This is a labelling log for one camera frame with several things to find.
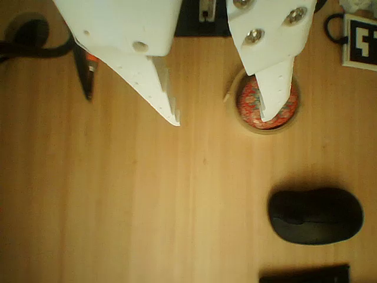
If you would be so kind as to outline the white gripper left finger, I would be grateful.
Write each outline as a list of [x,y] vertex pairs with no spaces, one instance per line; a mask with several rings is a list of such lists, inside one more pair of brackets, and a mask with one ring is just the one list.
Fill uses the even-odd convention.
[[55,1],[78,45],[112,68],[165,120],[180,125],[165,57],[180,1]]

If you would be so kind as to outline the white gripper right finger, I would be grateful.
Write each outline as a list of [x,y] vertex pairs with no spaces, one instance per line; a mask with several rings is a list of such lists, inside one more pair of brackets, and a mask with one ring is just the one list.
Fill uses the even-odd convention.
[[247,75],[260,91],[263,121],[290,96],[293,65],[305,47],[316,1],[227,1],[230,33]]

